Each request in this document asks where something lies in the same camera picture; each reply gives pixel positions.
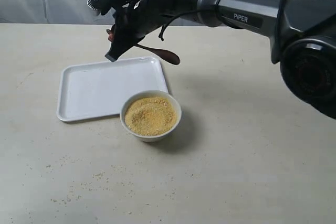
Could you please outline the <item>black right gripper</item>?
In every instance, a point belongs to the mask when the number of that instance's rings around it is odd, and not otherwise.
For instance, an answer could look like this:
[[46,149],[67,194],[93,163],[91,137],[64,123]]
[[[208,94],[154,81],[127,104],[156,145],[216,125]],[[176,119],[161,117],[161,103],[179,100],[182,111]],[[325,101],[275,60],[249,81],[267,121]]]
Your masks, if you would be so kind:
[[115,62],[143,38],[165,26],[168,18],[168,0],[109,0],[115,8],[113,41],[105,57]]

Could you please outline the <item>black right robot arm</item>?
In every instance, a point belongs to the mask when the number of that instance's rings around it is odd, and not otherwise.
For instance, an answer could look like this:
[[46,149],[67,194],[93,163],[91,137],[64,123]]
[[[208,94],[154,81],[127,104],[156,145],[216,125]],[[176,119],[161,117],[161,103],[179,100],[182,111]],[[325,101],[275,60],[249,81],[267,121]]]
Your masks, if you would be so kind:
[[116,61],[177,18],[268,37],[289,90],[335,118],[335,0],[118,0],[106,58]]

